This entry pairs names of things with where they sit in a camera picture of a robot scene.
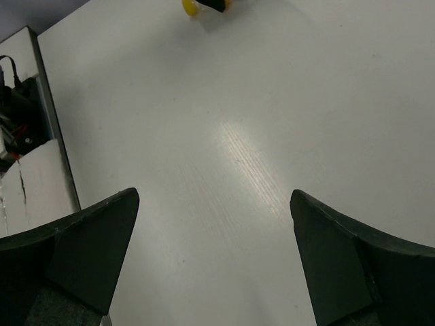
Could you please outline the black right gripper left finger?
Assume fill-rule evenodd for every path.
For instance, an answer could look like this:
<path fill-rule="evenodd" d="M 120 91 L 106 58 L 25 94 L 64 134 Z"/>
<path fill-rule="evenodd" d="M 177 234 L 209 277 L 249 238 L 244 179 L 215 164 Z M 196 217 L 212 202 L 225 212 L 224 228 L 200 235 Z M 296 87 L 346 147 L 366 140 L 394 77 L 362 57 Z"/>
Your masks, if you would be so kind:
<path fill-rule="evenodd" d="M 2 325 L 100 325 L 109 313 L 139 210 L 127 188 L 1 239 Z"/>

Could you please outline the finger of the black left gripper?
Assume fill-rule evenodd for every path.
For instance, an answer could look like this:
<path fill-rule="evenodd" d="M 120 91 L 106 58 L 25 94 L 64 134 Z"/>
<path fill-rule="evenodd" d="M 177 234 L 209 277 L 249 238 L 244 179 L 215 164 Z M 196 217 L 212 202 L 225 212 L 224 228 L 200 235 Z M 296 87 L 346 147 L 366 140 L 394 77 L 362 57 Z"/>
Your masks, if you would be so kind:
<path fill-rule="evenodd" d="M 197 0 L 197 2 L 220 13 L 227 9 L 227 0 Z"/>

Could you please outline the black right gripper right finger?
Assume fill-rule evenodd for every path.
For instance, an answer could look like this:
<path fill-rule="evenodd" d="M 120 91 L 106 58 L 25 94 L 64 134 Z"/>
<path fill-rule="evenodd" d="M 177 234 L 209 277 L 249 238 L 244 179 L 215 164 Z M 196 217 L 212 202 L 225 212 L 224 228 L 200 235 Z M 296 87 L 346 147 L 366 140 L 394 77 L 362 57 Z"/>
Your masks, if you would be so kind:
<path fill-rule="evenodd" d="M 370 227 L 299 189 L 290 211 L 318 325 L 434 324 L 434 248 Z"/>

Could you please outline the orange cap clear bottle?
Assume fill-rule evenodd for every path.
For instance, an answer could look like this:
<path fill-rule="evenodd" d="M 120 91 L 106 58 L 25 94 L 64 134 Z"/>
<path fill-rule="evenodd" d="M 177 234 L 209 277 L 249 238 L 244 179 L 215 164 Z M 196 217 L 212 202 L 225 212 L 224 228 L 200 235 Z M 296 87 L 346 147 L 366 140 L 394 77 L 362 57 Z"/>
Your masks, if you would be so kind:
<path fill-rule="evenodd" d="M 197 0 L 182 0 L 181 4 L 189 17 L 196 17 L 204 11 L 203 5 Z"/>

